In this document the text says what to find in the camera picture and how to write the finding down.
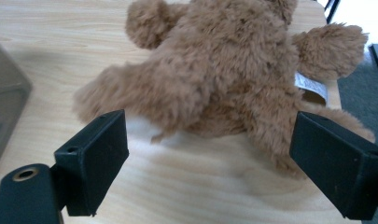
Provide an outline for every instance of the screw hole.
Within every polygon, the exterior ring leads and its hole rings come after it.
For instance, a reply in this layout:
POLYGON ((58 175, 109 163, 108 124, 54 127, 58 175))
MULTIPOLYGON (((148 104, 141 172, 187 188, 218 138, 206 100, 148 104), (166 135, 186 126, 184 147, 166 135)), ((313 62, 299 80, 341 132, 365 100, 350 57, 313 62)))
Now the screw hole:
POLYGON ((78 151, 78 147, 70 147, 67 149, 67 152, 69 153, 74 153, 74 152, 77 152, 78 151))
POLYGON ((27 169, 24 169, 24 170, 17 172, 13 176, 13 180, 16 181, 16 182, 21 182, 21 181, 28 180, 28 179, 34 177, 38 173, 39 173, 39 170, 35 167, 27 168, 27 169))

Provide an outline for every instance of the plush toy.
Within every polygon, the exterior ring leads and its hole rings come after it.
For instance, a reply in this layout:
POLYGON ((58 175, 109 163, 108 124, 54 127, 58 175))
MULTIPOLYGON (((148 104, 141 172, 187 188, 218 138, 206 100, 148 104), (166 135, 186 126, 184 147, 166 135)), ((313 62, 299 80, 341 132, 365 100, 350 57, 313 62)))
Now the plush toy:
POLYGON ((138 0, 126 32, 154 49, 140 64, 112 65, 75 95, 83 120, 126 109, 162 129, 212 137, 246 132, 276 167, 300 175, 289 157, 298 111, 331 119, 374 141, 342 110, 311 105, 294 85, 300 71, 313 79, 347 76, 362 60, 367 37, 357 26, 330 24, 290 36, 297 0, 138 0))

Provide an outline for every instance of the light wood surface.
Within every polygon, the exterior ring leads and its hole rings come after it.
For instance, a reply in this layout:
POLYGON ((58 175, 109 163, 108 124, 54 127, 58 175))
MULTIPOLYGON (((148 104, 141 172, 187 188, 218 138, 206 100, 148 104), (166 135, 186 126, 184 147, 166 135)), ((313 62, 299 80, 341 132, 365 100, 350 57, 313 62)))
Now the light wood surface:
MULTIPOLYGON (((72 94, 112 63, 139 63, 148 51, 124 34, 131 1, 0 0, 0 44, 34 85, 0 160, 0 179, 53 152, 84 127, 72 94)), ((323 8, 300 1, 296 33, 325 24, 323 8)), ((331 107, 339 107, 335 82, 331 107)), ((202 139, 188 133, 151 145, 157 130, 128 118, 131 152, 96 217, 65 223, 344 223, 310 180, 278 174, 244 134, 202 139)))

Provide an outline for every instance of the gray carpet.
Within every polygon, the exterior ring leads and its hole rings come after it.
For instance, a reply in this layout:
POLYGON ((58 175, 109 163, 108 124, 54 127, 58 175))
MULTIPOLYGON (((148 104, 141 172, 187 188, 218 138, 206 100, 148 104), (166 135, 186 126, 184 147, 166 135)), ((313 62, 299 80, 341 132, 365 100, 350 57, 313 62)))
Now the gray carpet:
MULTIPOLYGON (((356 71, 349 77, 341 78, 338 84, 343 109, 374 131, 378 145, 378 69, 368 50, 356 71)), ((362 223, 378 224, 378 210, 372 221, 362 223)))

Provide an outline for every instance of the white tag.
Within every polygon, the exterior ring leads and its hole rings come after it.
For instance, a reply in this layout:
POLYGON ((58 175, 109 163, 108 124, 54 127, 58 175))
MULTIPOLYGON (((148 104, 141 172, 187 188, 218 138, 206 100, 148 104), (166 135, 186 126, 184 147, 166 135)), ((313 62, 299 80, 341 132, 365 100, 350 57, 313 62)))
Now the white tag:
POLYGON ((317 81, 313 81, 309 79, 308 77, 303 76, 299 72, 296 72, 295 74, 296 81, 294 82, 294 85, 307 90, 307 91, 312 91, 318 95, 320 95, 323 99, 325 99, 326 103, 329 101, 328 99, 328 88, 317 81))

